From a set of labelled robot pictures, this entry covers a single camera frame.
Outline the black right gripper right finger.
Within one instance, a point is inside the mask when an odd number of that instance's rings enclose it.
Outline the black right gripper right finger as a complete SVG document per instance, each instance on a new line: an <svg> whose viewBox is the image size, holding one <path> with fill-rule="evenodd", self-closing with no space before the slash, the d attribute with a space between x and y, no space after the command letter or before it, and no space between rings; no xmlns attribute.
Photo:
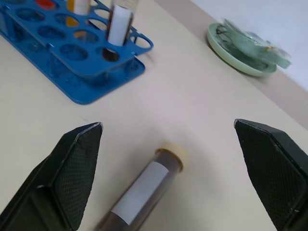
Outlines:
<svg viewBox="0 0 308 231"><path fill-rule="evenodd" d="M308 229L308 156L282 130L236 119L248 176L278 231Z"/></svg>

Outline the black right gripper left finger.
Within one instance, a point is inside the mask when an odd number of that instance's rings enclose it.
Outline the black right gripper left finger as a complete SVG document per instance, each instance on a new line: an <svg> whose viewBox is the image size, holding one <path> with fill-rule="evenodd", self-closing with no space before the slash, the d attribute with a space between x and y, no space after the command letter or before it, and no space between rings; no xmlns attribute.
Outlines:
<svg viewBox="0 0 308 231"><path fill-rule="evenodd" d="M76 231L92 190L103 133L96 122L64 134L0 215L2 231Z"/></svg>

